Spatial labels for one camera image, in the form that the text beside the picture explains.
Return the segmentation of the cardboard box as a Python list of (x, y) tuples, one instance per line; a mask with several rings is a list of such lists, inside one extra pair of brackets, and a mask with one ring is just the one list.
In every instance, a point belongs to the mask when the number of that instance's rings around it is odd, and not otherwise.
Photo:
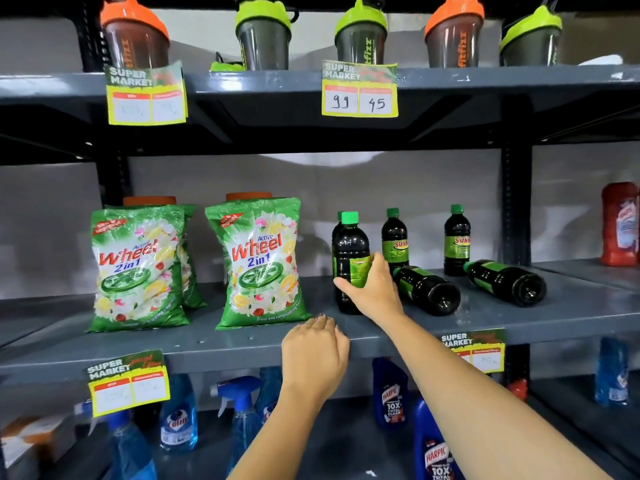
[(71, 414), (19, 417), (0, 429), (7, 480), (38, 480), (76, 443)]

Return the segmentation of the person's right hand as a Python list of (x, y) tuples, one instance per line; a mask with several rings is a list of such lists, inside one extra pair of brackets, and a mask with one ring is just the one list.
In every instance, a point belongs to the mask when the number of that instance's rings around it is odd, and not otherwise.
[(375, 252), (372, 256), (366, 284), (369, 290), (367, 305), (356, 305), (362, 314), (379, 326), (404, 315), (403, 305), (390, 274), (388, 262), (380, 252)]

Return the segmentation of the blue toilet cleaner bottle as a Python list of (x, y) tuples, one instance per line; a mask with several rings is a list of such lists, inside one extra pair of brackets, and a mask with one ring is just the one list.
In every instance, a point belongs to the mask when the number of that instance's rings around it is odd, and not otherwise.
[(422, 396), (413, 411), (413, 468), (415, 480), (466, 480)]
[(408, 420), (408, 376), (388, 357), (372, 360), (374, 415), (382, 429), (403, 427)]

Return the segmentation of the green detergent powder bag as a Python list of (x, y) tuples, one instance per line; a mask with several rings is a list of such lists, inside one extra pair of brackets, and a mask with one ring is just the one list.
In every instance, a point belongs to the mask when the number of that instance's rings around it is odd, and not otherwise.
[(299, 198), (233, 200), (204, 209), (222, 247), (227, 297), (216, 330), (305, 321), (295, 249)]
[(178, 246), (178, 256), (181, 265), (182, 277), (182, 305), (184, 308), (203, 308), (207, 303), (203, 300), (197, 284), (196, 270), (191, 254), (189, 253), (187, 228), (188, 221), (195, 213), (194, 204), (180, 204), (184, 211), (184, 231)]
[(118, 207), (91, 216), (98, 266), (91, 333), (173, 328), (189, 324), (182, 306), (179, 205)]

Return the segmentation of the green lid shaker bottle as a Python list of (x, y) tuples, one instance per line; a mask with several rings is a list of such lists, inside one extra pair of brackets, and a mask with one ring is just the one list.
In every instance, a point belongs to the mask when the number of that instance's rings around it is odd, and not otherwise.
[(503, 26), (500, 41), (501, 66), (553, 66), (563, 32), (556, 14), (558, 0), (543, 0), (536, 10)]
[(281, 1), (234, 0), (245, 71), (288, 70), (291, 26), (300, 12)]
[(337, 60), (344, 63), (383, 65), (388, 25), (384, 0), (356, 0), (336, 27)]

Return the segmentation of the blue glass cleaner spray bottle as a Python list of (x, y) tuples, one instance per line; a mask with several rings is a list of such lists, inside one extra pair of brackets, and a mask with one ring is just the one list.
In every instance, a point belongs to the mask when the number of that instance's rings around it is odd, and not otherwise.
[(109, 480), (157, 480), (151, 448), (128, 410), (106, 416), (111, 445)]
[(600, 339), (594, 400), (601, 406), (628, 406), (628, 346), (613, 337)]
[(159, 445), (167, 453), (190, 452), (198, 442), (196, 396), (188, 374), (169, 377), (171, 397), (159, 414)]
[(260, 431), (262, 423), (253, 405), (252, 393), (260, 389), (261, 384), (261, 380), (255, 376), (241, 376), (217, 382), (210, 388), (212, 397), (221, 398), (219, 417), (229, 402), (232, 402), (234, 408), (231, 427), (232, 455), (227, 476), (230, 475)]
[(255, 410), (264, 425), (272, 414), (279, 399), (282, 387), (282, 367), (269, 366), (260, 368), (259, 378), (261, 386), (255, 402)]

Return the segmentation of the dark bottle green cap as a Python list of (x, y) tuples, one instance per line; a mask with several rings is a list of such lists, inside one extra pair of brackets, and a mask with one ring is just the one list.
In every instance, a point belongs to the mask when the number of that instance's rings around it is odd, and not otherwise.
[(544, 279), (523, 268), (480, 259), (464, 263), (463, 270), (469, 280), (480, 289), (517, 306), (534, 306), (547, 294)]
[(401, 296), (434, 316), (453, 314), (461, 302), (459, 288), (430, 271), (417, 266), (402, 266), (392, 277)]
[(465, 264), (470, 260), (471, 225), (461, 204), (451, 205), (451, 216), (444, 224), (444, 274), (466, 276)]
[(357, 211), (342, 212), (343, 229), (336, 241), (337, 276), (356, 284), (366, 282), (371, 268), (369, 239), (358, 227)]
[(387, 209), (387, 220), (381, 229), (382, 254), (391, 275), (410, 263), (407, 227), (399, 218), (398, 208)]
[(337, 236), (339, 234), (339, 232), (341, 231), (341, 229), (343, 229), (343, 224), (342, 224), (342, 211), (338, 211), (337, 213), (337, 224), (334, 227), (333, 231), (332, 231), (332, 249), (331, 249), (331, 256), (332, 256), (332, 275), (335, 278), (337, 276), (337, 258), (336, 258), (336, 241), (337, 241)]

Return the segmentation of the person's left hand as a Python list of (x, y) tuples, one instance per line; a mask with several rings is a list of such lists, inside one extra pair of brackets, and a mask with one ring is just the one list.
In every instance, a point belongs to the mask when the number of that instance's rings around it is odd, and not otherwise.
[(350, 341), (304, 336), (299, 332), (300, 325), (282, 341), (282, 390), (319, 409), (346, 373)]

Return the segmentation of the red cleaner bottle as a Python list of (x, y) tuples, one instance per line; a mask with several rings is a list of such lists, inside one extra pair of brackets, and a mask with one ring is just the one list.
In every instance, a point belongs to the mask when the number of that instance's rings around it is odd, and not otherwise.
[(633, 267), (640, 244), (639, 190), (630, 181), (613, 182), (602, 193), (601, 263), (610, 267)]

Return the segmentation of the person's left forearm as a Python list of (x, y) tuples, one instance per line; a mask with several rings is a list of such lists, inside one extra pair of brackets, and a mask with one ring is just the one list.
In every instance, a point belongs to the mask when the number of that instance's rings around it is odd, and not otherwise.
[(295, 480), (327, 390), (283, 387), (270, 418), (227, 480)]

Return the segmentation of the loose green shaker lid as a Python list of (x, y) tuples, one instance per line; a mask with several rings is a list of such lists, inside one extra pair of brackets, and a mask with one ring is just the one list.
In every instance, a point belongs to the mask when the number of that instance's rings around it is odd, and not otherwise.
[(210, 72), (244, 72), (246, 68), (242, 61), (231, 61), (223, 58), (222, 54), (218, 51), (215, 53), (215, 59), (212, 62), (209, 71)]

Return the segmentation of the yellow green price tag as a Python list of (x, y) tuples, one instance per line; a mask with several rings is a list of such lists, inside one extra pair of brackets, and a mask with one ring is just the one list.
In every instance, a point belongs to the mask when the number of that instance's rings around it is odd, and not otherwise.
[(504, 328), (448, 333), (441, 335), (440, 339), (447, 348), (485, 374), (505, 370)]
[(323, 116), (396, 118), (397, 65), (322, 63)]
[(186, 123), (188, 101), (182, 62), (153, 69), (104, 65), (108, 122), (159, 127)]
[(108, 359), (86, 368), (92, 417), (171, 398), (162, 350), (148, 350)]

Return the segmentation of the grey metal shelf rack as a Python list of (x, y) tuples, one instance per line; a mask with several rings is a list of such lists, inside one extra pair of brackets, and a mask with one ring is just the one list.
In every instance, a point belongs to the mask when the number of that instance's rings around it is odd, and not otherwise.
[[(300, 10), (288, 72), (209, 74), (215, 52), (239, 56), (232, 0), (139, 0), (167, 26), (186, 65), (191, 119), (111, 127), (98, 68), (100, 0), (0, 0), (0, 380), (31, 388), (21, 408), (56, 410), (101, 360), (161, 349), (173, 372), (274, 365), (292, 323), (217, 331), (225, 290), (221, 248), (202, 209), (228, 191), (301, 199), (296, 250), (311, 313), (351, 340), (338, 395), (371, 384), (364, 359), (395, 355), (367, 318), (333, 300), (329, 238), (338, 209), (360, 212), (379, 250), (386, 207), (409, 226), (412, 262), (442, 265), (450, 203), (464, 204), (472, 257), (533, 264), (549, 294), (508, 305), (468, 281), (453, 317), (407, 314), (433, 333), (503, 328), (531, 343), (530, 387), (595, 372), (599, 336), (628, 341), (640, 368), (640, 265), (606, 268), (600, 191), (617, 175), (640, 184), (640, 0), (559, 0), (559, 64), (502, 67), (504, 18), (541, 0), (480, 0), (488, 21), (470, 79), (430, 70), (422, 30), (444, 0), (386, 0), (385, 61), (398, 63), (397, 120), (320, 115), (319, 67), (356, 0), (281, 0)], [(208, 307), (191, 323), (88, 333), (97, 267), (90, 215), (124, 192), (196, 203), (189, 228)]]

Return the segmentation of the person's right forearm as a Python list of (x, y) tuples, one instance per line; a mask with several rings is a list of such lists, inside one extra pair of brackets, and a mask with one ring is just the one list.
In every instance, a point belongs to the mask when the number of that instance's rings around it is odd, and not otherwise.
[(613, 480), (537, 412), (404, 313), (378, 321), (467, 480)]

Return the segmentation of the orange lid shaker bottle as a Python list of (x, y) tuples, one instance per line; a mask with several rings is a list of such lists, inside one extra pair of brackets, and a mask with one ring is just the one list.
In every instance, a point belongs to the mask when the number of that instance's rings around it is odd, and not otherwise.
[(166, 26), (137, 0), (104, 0), (100, 24), (110, 65), (121, 69), (157, 69), (170, 64)]
[(424, 41), (430, 68), (477, 67), (484, 6), (478, 0), (445, 0), (428, 19)]

